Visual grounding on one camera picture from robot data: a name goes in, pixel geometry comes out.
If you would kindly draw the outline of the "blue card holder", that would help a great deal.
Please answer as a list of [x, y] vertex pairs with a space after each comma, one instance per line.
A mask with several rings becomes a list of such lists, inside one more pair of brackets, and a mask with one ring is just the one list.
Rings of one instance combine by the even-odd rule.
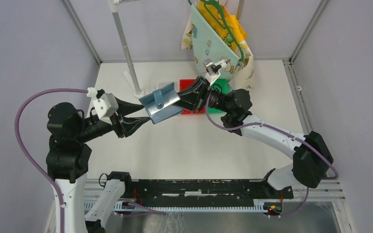
[[175, 105], [180, 100], [175, 83], [171, 82], [141, 97], [139, 102], [144, 106], [152, 123], [157, 124], [183, 112], [183, 108]]

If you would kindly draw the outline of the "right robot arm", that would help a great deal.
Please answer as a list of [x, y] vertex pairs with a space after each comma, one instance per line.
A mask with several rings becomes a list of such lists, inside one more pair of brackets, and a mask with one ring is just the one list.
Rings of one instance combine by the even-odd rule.
[[188, 111], [213, 108], [225, 112], [216, 127], [239, 136], [258, 140], [286, 155], [292, 160], [290, 165], [274, 168], [265, 176], [261, 192], [267, 198], [274, 198], [288, 186], [302, 184], [316, 188], [321, 180], [326, 180], [328, 170], [337, 179], [338, 171], [333, 166], [334, 159], [323, 137], [311, 131], [309, 134], [294, 133], [273, 126], [250, 112], [252, 106], [250, 92], [245, 89], [232, 90], [225, 94], [213, 90], [203, 77], [197, 77], [186, 89], [178, 92], [180, 100], [176, 106]]

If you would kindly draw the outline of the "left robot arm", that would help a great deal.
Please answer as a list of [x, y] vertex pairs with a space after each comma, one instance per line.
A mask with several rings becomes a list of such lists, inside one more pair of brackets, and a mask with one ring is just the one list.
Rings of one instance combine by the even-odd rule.
[[147, 116], [131, 117], [142, 110], [140, 104], [128, 103], [112, 94], [103, 94], [93, 102], [89, 116], [69, 102], [55, 105], [48, 113], [47, 128], [51, 133], [46, 158], [47, 173], [52, 182], [58, 233], [103, 233], [120, 197], [133, 192], [128, 172], [112, 171], [95, 205], [85, 211], [85, 184], [92, 153], [88, 142], [109, 132], [119, 138], [131, 136], [149, 121]]

